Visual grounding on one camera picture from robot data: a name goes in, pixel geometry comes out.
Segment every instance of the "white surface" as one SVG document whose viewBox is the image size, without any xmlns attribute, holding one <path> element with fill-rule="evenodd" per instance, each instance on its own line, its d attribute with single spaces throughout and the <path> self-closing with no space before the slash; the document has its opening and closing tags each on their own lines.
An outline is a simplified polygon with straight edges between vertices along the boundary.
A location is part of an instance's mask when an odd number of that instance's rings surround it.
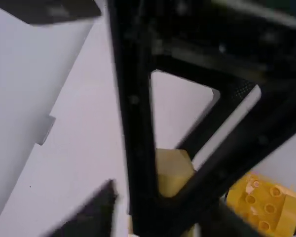
<svg viewBox="0 0 296 237">
<path fill-rule="evenodd" d="M 105 19 L 97 20 L 51 112 L 55 125 L 46 143 L 33 149 L 2 212 L 0 237 L 42 235 L 109 178 L 117 180 L 120 194 L 113 236 L 127 236 L 127 182 L 108 35 Z M 152 85 L 157 146 L 172 148 L 212 93 L 160 72 Z M 199 156 L 199 162 L 206 157 Z M 296 136 L 256 169 L 296 184 Z"/>
<path fill-rule="evenodd" d="M 0 213 L 91 27 L 34 27 L 0 10 Z"/>
</svg>

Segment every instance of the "black metal frame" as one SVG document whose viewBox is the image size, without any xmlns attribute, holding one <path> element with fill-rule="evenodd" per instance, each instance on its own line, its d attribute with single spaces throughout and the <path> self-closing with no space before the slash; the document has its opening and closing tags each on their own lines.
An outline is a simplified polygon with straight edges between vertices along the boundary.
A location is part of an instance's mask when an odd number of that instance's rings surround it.
<svg viewBox="0 0 296 237">
<path fill-rule="evenodd" d="M 169 54 L 154 55 L 154 32 L 148 24 L 153 6 L 145 1 L 110 0 L 108 7 L 134 233 L 178 237 L 204 219 L 234 182 L 296 133 L 296 76 L 251 82 Z M 221 93 L 210 113 L 178 145 L 191 158 L 255 85 L 261 90 L 254 108 L 173 198 L 158 192 L 150 104 L 150 74 L 154 70 Z"/>
<path fill-rule="evenodd" d="M 179 237 L 194 223 L 202 226 L 203 236 L 259 236 L 219 199 L 243 174 L 296 133 L 296 19 L 293 24 L 281 19 L 271 23 L 264 17 L 235 13 L 211 2 L 108 0 L 130 209 L 134 233 L 141 237 Z M 185 4 L 183 11 L 177 9 L 180 3 Z M 0 0 L 0 8 L 29 24 L 100 14 L 93 0 Z M 165 44 L 161 47 L 160 36 Z M 173 42 L 173 37 L 187 42 L 188 48 L 193 45 L 188 50 L 195 54 L 205 53 L 219 62 L 209 67 L 175 57 L 171 50 L 182 50 L 186 45 Z M 219 53 L 221 41 L 227 44 L 231 57 Z M 229 67 L 238 65 L 242 73 L 234 68 L 226 71 L 225 63 Z M 243 70 L 250 74 L 252 68 L 259 73 L 242 77 Z M 154 70 L 220 93 L 218 102 L 177 146 L 191 159 L 255 86 L 261 90 L 253 109 L 173 198 L 158 192 L 150 104 L 150 74 Z M 100 202 L 87 205 L 54 234 L 109 236 L 115 201 L 112 182 L 99 197 Z M 94 219 L 98 214 L 104 216 L 103 222 Z"/>
</svg>

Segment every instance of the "yellow toy block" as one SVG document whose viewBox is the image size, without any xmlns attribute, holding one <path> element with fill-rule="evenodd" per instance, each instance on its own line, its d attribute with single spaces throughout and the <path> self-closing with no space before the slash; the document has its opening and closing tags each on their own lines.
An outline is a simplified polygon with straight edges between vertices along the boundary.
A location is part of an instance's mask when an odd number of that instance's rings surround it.
<svg viewBox="0 0 296 237">
<path fill-rule="evenodd" d="M 226 195 L 227 205 L 269 237 L 296 234 L 296 193 L 262 176 L 248 173 Z"/>
<path fill-rule="evenodd" d="M 175 196 L 195 173 L 192 162 L 183 150 L 156 150 L 156 168 L 160 193 L 167 198 Z M 182 237 L 193 237 L 193 229 Z M 132 234 L 130 219 L 129 234 Z"/>
</svg>

